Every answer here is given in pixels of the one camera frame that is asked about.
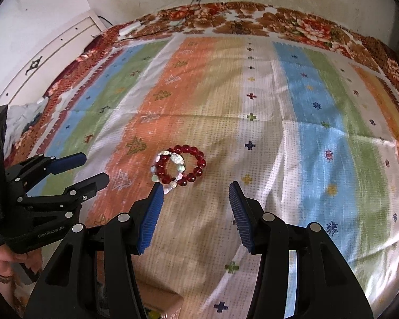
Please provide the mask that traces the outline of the person's left hand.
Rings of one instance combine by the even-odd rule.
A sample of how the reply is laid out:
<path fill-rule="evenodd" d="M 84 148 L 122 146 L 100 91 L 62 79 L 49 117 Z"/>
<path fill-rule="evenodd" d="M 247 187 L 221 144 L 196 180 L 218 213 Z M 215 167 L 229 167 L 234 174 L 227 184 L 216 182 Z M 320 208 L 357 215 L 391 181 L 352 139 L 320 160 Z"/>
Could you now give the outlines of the person's left hand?
<path fill-rule="evenodd" d="M 16 254 L 6 244 L 0 246 L 0 293 L 9 306 L 21 317 L 27 300 L 20 300 L 15 295 L 17 281 L 12 263 L 23 263 L 26 268 L 37 274 L 42 269 L 41 249 L 29 251 L 25 254 Z"/>

